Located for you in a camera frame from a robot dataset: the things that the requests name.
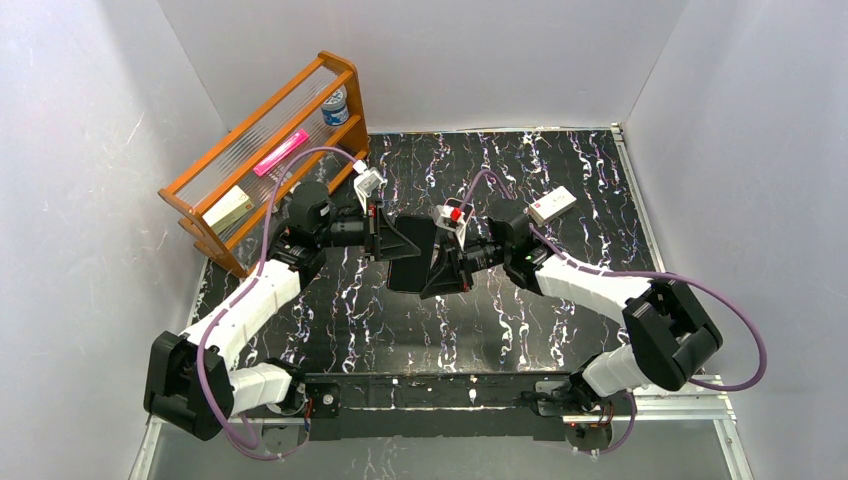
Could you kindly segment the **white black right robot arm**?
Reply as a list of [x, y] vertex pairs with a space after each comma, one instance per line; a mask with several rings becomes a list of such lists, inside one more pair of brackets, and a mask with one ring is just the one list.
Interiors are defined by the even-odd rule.
[[682, 280], [581, 265], [525, 214], [512, 220], [491, 218], [489, 237], [475, 242], [465, 242], [465, 226], [451, 213], [434, 211], [432, 217], [439, 249], [421, 297], [467, 292], [474, 273], [502, 266], [516, 286], [588, 308], [626, 329], [626, 345], [592, 357], [550, 399], [585, 409], [643, 385], [678, 391], [723, 344], [718, 328]]

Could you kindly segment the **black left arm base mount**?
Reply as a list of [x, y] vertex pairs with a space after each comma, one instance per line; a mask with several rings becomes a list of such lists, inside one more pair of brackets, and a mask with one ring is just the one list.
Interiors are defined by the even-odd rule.
[[341, 386], [330, 381], [307, 381], [305, 383], [306, 407], [308, 418], [336, 418], [340, 412]]

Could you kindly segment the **black phone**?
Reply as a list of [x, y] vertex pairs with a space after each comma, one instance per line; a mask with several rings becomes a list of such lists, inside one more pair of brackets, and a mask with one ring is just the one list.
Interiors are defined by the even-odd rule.
[[389, 262], [387, 288], [393, 292], [420, 294], [433, 261], [437, 227], [430, 217], [400, 215], [396, 228], [417, 247], [418, 254]]

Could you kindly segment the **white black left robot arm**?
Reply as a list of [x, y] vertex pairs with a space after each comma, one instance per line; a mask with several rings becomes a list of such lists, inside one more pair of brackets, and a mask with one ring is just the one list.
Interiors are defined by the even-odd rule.
[[297, 299], [326, 262], [329, 248], [359, 247], [372, 260], [414, 258], [420, 248], [387, 217], [379, 201], [341, 214], [317, 181], [297, 186], [288, 217], [268, 235], [254, 272], [215, 310], [151, 346], [144, 410], [200, 440], [235, 433], [235, 415], [283, 405], [304, 376], [293, 364], [266, 360], [238, 367], [238, 356], [262, 326]]

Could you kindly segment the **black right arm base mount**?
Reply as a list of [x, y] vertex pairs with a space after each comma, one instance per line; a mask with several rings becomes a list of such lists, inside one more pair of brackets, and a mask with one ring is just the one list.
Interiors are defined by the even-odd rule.
[[540, 417], [562, 417], [583, 413], [580, 403], [572, 395], [567, 380], [542, 380], [528, 390], [520, 392], [517, 402], [528, 407]]

